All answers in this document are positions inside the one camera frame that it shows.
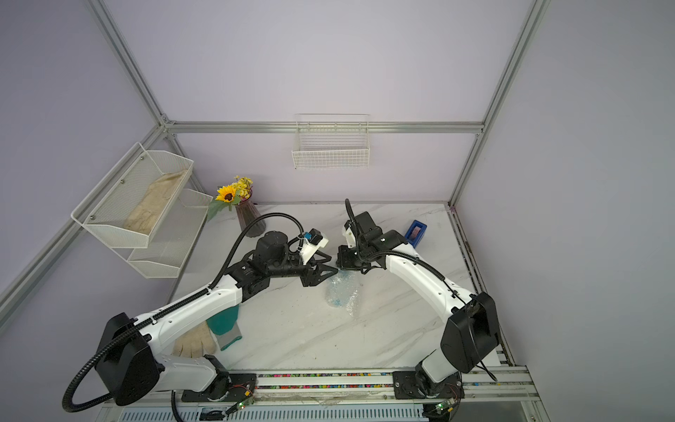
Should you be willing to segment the blue wine glass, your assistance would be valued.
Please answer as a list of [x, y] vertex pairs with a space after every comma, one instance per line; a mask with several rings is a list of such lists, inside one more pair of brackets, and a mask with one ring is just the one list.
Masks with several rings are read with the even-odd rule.
[[358, 293], [358, 282], [346, 271], [339, 271], [327, 281], [326, 302], [335, 308], [351, 309]]

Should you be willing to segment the clear bubble wrap sheet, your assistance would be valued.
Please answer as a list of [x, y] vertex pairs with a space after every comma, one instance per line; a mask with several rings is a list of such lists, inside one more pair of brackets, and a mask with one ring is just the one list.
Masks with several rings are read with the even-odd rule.
[[327, 304], [332, 308], [342, 309], [350, 317], [356, 318], [360, 313], [361, 303], [360, 274], [339, 270], [326, 283], [325, 301]]

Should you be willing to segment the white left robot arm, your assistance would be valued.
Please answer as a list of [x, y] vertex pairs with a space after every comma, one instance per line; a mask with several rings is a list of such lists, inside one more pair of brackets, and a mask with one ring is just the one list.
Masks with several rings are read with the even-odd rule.
[[274, 278], [297, 277], [314, 287], [337, 271], [323, 253], [328, 240], [311, 230], [291, 250], [285, 234], [270, 231], [241, 261], [221, 271], [214, 286], [187, 295], [163, 309], [130, 318], [121, 313], [105, 326], [94, 368], [112, 400], [133, 404], [158, 390], [209, 389], [224, 368], [210, 355], [172, 358], [166, 350], [194, 327], [268, 288]]

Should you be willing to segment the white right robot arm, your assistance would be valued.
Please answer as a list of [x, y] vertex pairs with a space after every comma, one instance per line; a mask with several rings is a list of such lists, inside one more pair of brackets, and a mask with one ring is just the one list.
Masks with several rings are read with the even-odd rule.
[[339, 268], [362, 274], [381, 268], [394, 274], [445, 324], [439, 346], [418, 364], [419, 382], [431, 388], [476, 367], [485, 370], [484, 358], [500, 343], [497, 306], [491, 296], [475, 294], [450, 281], [424, 260], [406, 237], [395, 230], [384, 232], [368, 212], [355, 215], [350, 205], [346, 212], [346, 244], [339, 247]]

